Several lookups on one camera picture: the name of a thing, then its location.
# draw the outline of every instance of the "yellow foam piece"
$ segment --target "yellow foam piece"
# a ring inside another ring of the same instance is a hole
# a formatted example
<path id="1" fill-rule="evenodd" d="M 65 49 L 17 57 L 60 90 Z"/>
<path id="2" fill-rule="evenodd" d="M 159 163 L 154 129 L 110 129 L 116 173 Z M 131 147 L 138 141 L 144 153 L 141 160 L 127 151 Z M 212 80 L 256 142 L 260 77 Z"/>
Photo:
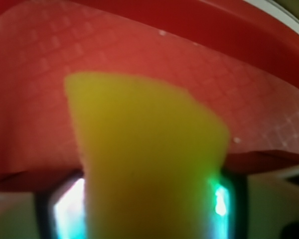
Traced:
<path id="1" fill-rule="evenodd" d="M 111 73 L 66 77 L 86 177 L 88 238 L 202 238 L 229 141 L 184 89 Z"/>

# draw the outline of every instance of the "yellow sponge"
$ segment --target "yellow sponge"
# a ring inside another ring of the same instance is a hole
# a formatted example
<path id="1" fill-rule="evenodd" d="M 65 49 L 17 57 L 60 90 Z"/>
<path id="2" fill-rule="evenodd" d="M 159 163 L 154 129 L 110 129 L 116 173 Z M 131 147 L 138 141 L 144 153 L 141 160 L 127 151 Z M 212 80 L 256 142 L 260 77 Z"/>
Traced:
<path id="1" fill-rule="evenodd" d="M 82 72 L 65 82 L 86 175 L 88 238 L 201 238 L 229 141 L 184 89 Z"/>

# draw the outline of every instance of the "teal light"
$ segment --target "teal light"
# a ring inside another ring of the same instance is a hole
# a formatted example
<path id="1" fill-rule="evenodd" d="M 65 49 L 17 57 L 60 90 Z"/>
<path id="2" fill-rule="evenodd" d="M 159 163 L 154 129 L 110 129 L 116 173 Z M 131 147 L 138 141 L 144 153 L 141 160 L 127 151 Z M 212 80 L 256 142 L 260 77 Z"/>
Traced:
<path id="1" fill-rule="evenodd" d="M 224 186 L 217 184 L 215 187 L 215 214 L 213 216 L 213 238 L 229 238 L 229 190 Z"/>
<path id="2" fill-rule="evenodd" d="M 85 239 L 84 179 L 73 186 L 54 205 L 58 239 Z"/>
<path id="3" fill-rule="evenodd" d="M 216 207 L 215 211 L 220 216 L 225 216 L 227 214 L 227 206 L 225 203 L 225 198 L 228 197 L 228 190 L 223 186 L 219 185 L 216 190 Z"/>

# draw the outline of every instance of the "grid pattern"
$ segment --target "grid pattern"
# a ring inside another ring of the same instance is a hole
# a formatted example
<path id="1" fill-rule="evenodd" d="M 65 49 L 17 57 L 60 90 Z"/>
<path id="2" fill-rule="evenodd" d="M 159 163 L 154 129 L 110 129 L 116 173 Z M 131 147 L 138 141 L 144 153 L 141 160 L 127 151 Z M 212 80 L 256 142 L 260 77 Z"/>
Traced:
<path id="1" fill-rule="evenodd" d="M 299 153 L 299 90 L 186 39 L 64 0 L 0 16 L 0 172 L 79 165 L 63 93 L 81 70 L 149 76 L 187 89 L 229 126 L 229 152 Z"/>

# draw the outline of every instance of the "red surface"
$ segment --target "red surface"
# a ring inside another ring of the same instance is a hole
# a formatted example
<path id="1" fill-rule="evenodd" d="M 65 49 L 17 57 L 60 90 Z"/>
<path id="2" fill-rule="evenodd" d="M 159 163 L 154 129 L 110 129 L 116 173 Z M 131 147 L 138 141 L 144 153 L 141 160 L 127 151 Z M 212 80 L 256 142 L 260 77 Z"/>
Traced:
<path id="1" fill-rule="evenodd" d="M 229 152 L 299 153 L 299 90 L 281 79 L 114 14 L 36 0 L 0 16 L 0 173 L 80 166 L 63 93 L 64 77 L 80 70 L 185 88 L 240 138 Z"/>
<path id="2" fill-rule="evenodd" d="M 242 0 L 73 0 L 166 30 L 299 88 L 299 36 Z M 0 13 L 21 0 L 0 0 Z"/>

